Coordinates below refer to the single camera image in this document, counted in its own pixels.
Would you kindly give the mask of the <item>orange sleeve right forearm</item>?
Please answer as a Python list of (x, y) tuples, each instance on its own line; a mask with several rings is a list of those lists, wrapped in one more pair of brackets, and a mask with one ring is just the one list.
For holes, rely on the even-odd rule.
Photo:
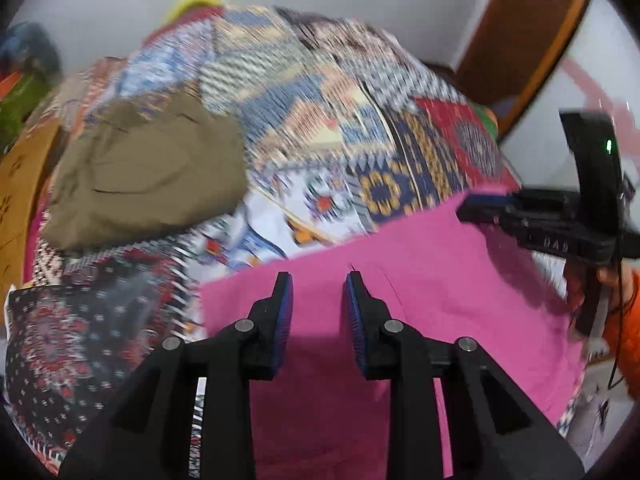
[(638, 400), (639, 272), (632, 266), (624, 266), (623, 272), (624, 304), (620, 304), (620, 291), (615, 287), (603, 338), (614, 356), (616, 370), (626, 382), (628, 394)]

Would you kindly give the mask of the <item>person's right hand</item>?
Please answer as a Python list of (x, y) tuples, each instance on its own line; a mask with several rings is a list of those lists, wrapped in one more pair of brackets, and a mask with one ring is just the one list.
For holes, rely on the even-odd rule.
[[(569, 261), (564, 266), (563, 276), (566, 281), (566, 302), (570, 310), (575, 311), (585, 300), (587, 267), (582, 263)], [(622, 264), (621, 269), (616, 266), (602, 266), (597, 270), (597, 279), (610, 290), (610, 309), (616, 309), (620, 304), (628, 304), (634, 296), (634, 272), (626, 263)]]

